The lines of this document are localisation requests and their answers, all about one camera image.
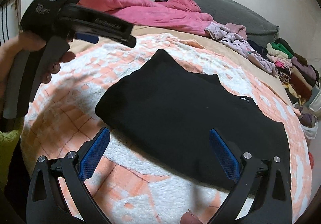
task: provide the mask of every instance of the metal screw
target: metal screw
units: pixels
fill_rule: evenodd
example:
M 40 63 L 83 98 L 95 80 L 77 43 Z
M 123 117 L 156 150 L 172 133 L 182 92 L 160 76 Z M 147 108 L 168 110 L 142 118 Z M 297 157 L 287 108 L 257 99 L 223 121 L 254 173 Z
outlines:
M 40 156 L 40 157 L 38 158 L 38 161 L 39 161 L 39 162 L 43 162 L 45 159 L 46 159 L 45 156 Z
M 76 153 L 74 151 L 71 151 L 70 153 L 68 153 L 67 156 L 68 156 L 69 159 L 72 159 L 72 158 L 75 158 Z
M 280 162 L 281 161 L 281 159 L 278 156 L 275 156 L 273 159 L 274 159 L 275 162 Z
M 249 152 L 245 152 L 245 153 L 243 153 L 243 156 L 244 156 L 244 158 L 246 158 L 246 159 L 250 159 L 250 158 L 252 158 L 252 154 L 251 154 L 251 153 L 249 153 Z

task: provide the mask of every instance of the person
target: person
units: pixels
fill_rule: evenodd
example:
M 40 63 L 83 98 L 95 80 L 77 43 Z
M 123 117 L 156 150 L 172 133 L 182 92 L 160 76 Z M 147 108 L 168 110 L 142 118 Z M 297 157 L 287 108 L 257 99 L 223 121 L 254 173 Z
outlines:
M 2 114 L 3 109 L 6 80 L 15 56 L 22 50 L 31 52 L 38 51 L 45 45 L 46 42 L 41 37 L 32 32 L 26 31 L 8 40 L 0 47 L 0 114 Z M 74 53 L 66 52 L 59 62 L 52 63 L 48 67 L 48 71 L 42 77 L 42 82 L 49 83 L 51 80 L 51 74 L 56 74 L 60 71 L 60 62 L 69 62 L 75 57 Z M 5 133 L 0 132 L 0 193 L 4 191 L 4 187 L 7 183 L 12 154 L 19 141 L 22 127 L 23 118 L 17 118 L 12 123 L 11 129 L 8 129 Z M 180 224 L 202 224 L 202 222 L 189 210 L 182 216 Z

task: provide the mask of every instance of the blue gripper pad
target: blue gripper pad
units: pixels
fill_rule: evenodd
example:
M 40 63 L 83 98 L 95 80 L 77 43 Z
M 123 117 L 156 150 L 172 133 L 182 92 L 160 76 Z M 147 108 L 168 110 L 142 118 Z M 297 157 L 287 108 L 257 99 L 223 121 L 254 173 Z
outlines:
M 81 181 L 90 179 L 101 160 L 110 141 L 110 132 L 107 128 L 99 134 L 96 141 L 89 148 L 88 152 L 80 162 L 79 178 Z
M 237 183 L 240 179 L 239 162 L 215 129 L 210 131 L 210 144 L 226 176 Z

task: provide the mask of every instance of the orange and white blanket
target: orange and white blanket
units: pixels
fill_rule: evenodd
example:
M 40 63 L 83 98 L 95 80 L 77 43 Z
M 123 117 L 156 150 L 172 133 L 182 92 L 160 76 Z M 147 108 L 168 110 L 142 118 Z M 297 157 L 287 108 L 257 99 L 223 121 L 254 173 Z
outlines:
M 291 154 L 293 222 L 304 212 L 312 177 L 307 144 L 292 107 L 269 87 L 195 40 L 180 40 L 165 33 L 139 36 L 133 49 L 106 42 L 62 64 L 51 83 L 40 86 L 25 117 L 21 137 L 22 154 L 30 174 L 39 156 L 63 157 L 92 139 L 104 125 L 95 114 L 101 96 L 122 77 L 140 69 L 162 48 L 188 71 L 218 74 L 229 92 L 252 97 L 266 116 L 284 124 Z M 60 183 L 71 212 L 80 218 L 64 180 Z M 142 220 L 150 224 L 179 223 L 188 209 L 206 223 L 228 194 L 160 166 L 116 130 L 111 131 L 110 144 L 93 177 L 85 184 L 99 207 L 116 224 L 142 223 Z M 247 214 L 252 201 L 247 199 L 240 217 Z

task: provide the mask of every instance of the human hand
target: human hand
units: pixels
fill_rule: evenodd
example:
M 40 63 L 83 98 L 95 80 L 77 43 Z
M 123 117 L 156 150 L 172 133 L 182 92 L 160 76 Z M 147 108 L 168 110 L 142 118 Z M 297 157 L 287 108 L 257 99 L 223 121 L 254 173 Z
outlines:
M 190 210 L 184 213 L 180 220 L 180 224 L 203 224 L 198 217 L 192 213 Z
M 38 35 L 26 31 L 10 39 L 0 47 L 0 98 L 3 98 L 6 87 L 6 78 L 13 64 L 14 57 L 21 50 L 35 52 L 46 45 L 46 42 Z M 75 58 L 72 52 L 65 53 L 59 62 L 55 62 L 48 67 L 48 71 L 42 76 L 43 83 L 49 83 L 51 74 L 60 71 L 60 62 L 69 62 Z

